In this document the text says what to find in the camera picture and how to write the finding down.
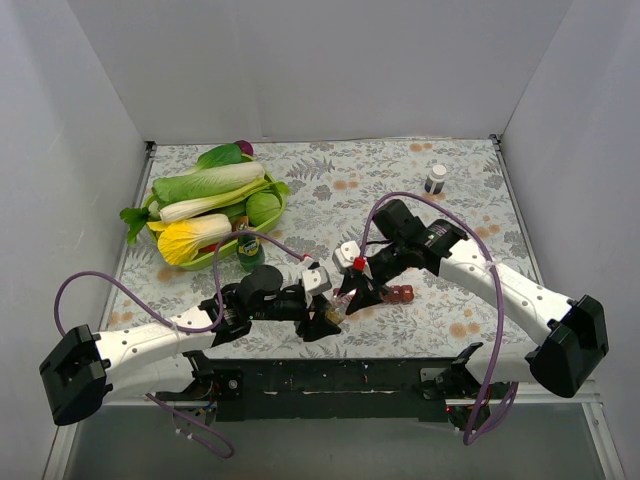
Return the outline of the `clear yellow pill bottle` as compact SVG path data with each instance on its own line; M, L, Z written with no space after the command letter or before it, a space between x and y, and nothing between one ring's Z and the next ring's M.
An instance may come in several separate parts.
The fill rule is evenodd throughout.
M326 309L327 319L335 325L342 323L347 316L346 310L350 302L351 296L349 295L333 296L329 300L329 306Z

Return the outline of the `red weekly pill organizer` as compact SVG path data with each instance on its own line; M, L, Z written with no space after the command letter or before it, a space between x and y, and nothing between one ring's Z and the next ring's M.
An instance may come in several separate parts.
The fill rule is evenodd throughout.
M414 290L411 285L392 285L383 296L383 302L391 305L410 304L414 300Z

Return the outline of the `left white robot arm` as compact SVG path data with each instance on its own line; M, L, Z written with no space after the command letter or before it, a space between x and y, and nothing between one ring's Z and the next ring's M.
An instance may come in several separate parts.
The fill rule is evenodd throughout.
M39 367L53 421L75 424L107 401L149 392L182 391L203 399L213 386L208 370L183 369L181 363L169 368L162 361L230 343L248 334L255 321L290 321L305 342L336 335L344 315L330 301L330 288L322 267L285 285L277 268L263 265L166 322L103 332L74 327Z

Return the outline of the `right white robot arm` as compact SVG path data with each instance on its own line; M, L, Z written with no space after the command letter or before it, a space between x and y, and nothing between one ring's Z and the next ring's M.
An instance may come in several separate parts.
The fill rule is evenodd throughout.
M474 344L451 365L454 389L475 397L497 382L536 382L552 394L573 397L609 351L603 305L585 295L575 300L487 258L480 242L446 220L430 225L394 199L371 218L387 245L372 256L356 242L335 249L343 276L340 294L351 295L348 314L382 302L388 283L409 268L424 269L454 283L513 321L531 346L494 351Z

